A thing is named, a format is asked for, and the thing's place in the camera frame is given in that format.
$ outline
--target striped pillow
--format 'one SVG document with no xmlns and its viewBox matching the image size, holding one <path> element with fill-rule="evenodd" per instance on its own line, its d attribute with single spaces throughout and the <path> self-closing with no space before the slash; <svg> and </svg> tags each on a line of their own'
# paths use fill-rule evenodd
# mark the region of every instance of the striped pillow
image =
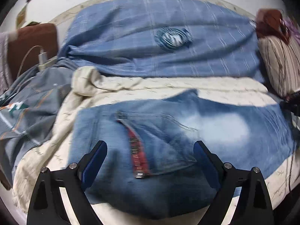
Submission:
<svg viewBox="0 0 300 225">
<path fill-rule="evenodd" d="M 289 44 L 275 36 L 259 39 L 259 51 L 265 62 L 269 80 L 282 98 L 300 88 L 300 46 L 290 37 Z"/>
</svg>

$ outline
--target blue denim jeans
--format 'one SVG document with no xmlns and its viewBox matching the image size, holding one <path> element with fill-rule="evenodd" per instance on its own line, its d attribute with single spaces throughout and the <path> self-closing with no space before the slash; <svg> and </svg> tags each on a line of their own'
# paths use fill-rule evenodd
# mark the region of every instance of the blue denim jeans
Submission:
<svg viewBox="0 0 300 225">
<path fill-rule="evenodd" d="M 149 176 L 136 179 L 128 132 L 140 140 Z M 195 165 L 193 146 L 202 140 L 236 168 L 257 166 L 264 178 L 291 154 L 291 130 L 279 105 L 221 104 L 188 90 L 163 100 L 136 100 L 81 110 L 74 126 L 69 163 L 78 162 L 98 140 L 108 153 L 86 190 L 91 203 L 151 219 L 201 209 L 216 194 Z"/>
</svg>

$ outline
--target blue bedsheet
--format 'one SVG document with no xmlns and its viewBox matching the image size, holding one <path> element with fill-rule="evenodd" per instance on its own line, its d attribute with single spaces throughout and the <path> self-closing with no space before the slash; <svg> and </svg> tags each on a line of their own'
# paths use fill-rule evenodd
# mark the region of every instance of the blue bedsheet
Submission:
<svg viewBox="0 0 300 225">
<path fill-rule="evenodd" d="M 59 59 L 129 77 L 264 79 L 247 17 L 198 0 L 114 0 L 71 24 Z"/>
</svg>

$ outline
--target charging cable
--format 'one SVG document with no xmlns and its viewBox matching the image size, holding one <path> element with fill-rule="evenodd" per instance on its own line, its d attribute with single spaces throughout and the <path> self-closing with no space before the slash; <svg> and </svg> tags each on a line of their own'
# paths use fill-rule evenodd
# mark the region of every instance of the charging cable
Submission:
<svg viewBox="0 0 300 225">
<path fill-rule="evenodd" d="M 35 47 L 39 47 L 40 48 L 40 54 L 38 55 L 39 65 L 42 65 L 42 64 L 44 64 L 47 61 L 47 53 L 44 52 L 44 48 L 42 46 L 33 46 L 33 47 L 31 47 L 28 50 L 28 52 L 26 53 L 26 55 L 24 56 L 24 58 L 23 58 L 23 60 L 21 62 L 21 65 L 19 67 L 19 71 L 18 71 L 18 74 L 17 74 L 17 78 L 20 76 L 20 73 L 21 73 L 23 64 L 25 62 L 25 59 L 27 58 L 28 54 L 32 51 L 32 49 L 35 48 Z"/>
</svg>

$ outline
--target blue gripper pad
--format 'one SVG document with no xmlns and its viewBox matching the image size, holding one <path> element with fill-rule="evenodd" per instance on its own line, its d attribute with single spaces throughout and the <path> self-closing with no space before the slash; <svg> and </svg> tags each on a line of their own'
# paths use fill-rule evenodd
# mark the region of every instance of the blue gripper pad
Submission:
<svg viewBox="0 0 300 225">
<path fill-rule="evenodd" d="M 194 158 L 197 160 L 197 165 L 203 171 L 206 180 L 210 187 L 219 190 L 221 187 L 219 180 L 219 173 L 213 163 L 210 161 L 207 154 L 204 152 L 202 147 L 196 142 L 194 144 Z"/>
<path fill-rule="evenodd" d="M 107 144 L 97 143 L 89 153 L 92 157 L 82 173 L 81 188 L 85 191 L 91 187 L 107 155 Z"/>
</svg>

